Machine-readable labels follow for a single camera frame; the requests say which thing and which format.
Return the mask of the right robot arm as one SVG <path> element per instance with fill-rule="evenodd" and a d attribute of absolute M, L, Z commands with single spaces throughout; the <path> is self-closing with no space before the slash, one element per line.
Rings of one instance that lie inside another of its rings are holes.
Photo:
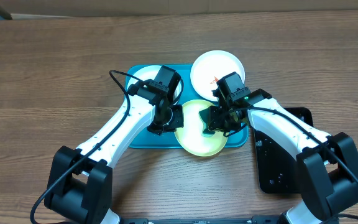
<path fill-rule="evenodd" d="M 206 109 L 208 131 L 225 137 L 246 126 L 266 134 L 295 160 L 301 202 L 277 223 L 338 223 L 358 220 L 358 151 L 345 133 L 320 131 L 283 108 L 270 93 L 250 91 L 236 72 L 217 82 L 218 105 Z"/>

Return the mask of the green sponge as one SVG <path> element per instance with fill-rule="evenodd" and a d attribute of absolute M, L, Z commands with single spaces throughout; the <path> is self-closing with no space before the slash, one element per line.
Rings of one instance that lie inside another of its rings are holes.
<path fill-rule="evenodd" d="M 200 110 L 199 117 L 203 124 L 202 136 L 206 138 L 212 137 L 215 132 L 208 129 L 209 108 Z"/>

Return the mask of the yellow-green plate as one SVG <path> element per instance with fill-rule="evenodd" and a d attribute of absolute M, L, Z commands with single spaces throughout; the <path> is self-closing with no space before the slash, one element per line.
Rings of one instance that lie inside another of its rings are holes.
<path fill-rule="evenodd" d="M 182 148 L 196 156 L 213 156 L 227 143 L 227 138 L 222 132 L 203 133 L 206 124 L 202 121 L 199 112 L 210 106 L 213 104 L 206 100 L 190 100 L 182 105 L 183 127 L 177 128 L 175 137 Z"/>

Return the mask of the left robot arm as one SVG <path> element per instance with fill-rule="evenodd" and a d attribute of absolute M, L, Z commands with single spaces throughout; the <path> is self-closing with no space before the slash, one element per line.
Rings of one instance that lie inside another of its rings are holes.
<path fill-rule="evenodd" d="M 152 134 L 183 127 L 178 100 L 180 74 L 164 65 L 155 77 L 122 88 L 124 102 L 114 116 L 76 149 L 62 146 L 54 155 L 46 191 L 39 202 L 67 223 L 120 223 L 111 210 L 112 173 L 129 144 L 144 129 Z"/>

